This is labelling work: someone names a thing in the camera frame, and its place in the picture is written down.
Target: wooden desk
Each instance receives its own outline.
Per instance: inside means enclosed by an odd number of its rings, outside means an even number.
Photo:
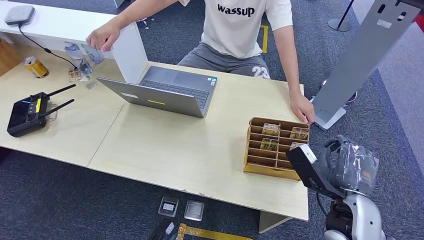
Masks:
[[[206,118],[125,103],[90,169],[261,210],[260,232],[308,220],[302,182],[243,173],[251,118],[298,121],[286,82],[149,65],[218,77]]]
[[[51,97],[51,102],[56,104],[75,99],[75,102],[58,112],[56,121],[49,122],[40,131],[14,138],[6,128],[16,101],[30,94],[49,93],[71,84],[67,72],[69,64],[65,61],[38,48],[21,46],[16,50],[22,57],[37,57],[50,70],[50,74],[37,79],[20,64],[0,77],[0,146],[88,166],[125,101],[101,83],[88,90],[84,84],[77,82],[77,87]],[[62,57],[66,54],[55,53]],[[123,80],[115,61],[110,59],[98,65],[93,74]]]

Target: gray shorts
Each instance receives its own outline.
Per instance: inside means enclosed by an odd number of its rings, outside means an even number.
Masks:
[[[203,42],[189,52],[178,65],[270,79],[267,64],[260,55],[239,59],[221,54]]]

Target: plastic bag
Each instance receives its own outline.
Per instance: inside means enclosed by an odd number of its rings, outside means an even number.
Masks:
[[[336,179],[340,188],[369,194],[375,185],[379,159],[361,145],[345,143],[340,146]]]

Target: yellow tape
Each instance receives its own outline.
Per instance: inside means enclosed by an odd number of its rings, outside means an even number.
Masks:
[[[176,240],[183,240],[185,234],[212,240],[253,240],[247,237],[195,228],[181,223],[178,227],[178,235],[176,237]]]
[[[35,106],[35,113],[38,113],[40,111],[40,105],[41,105],[41,98],[37,100],[37,105]]]
[[[268,26],[261,25],[260,27],[263,28],[262,52],[266,54],[268,50]]]
[[[165,103],[160,102],[160,101],[153,101],[153,100],[147,100],[150,103],[154,103],[154,104],[160,104],[160,105],[165,105]]]

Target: hand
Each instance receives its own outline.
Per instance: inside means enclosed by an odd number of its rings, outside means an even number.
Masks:
[[[311,125],[315,122],[314,105],[301,93],[290,96],[290,107],[302,123]]]
[[[92,49],[109,52],[112,45],[118,39],[121,28],[112,21],[94,30],[86,41]]]

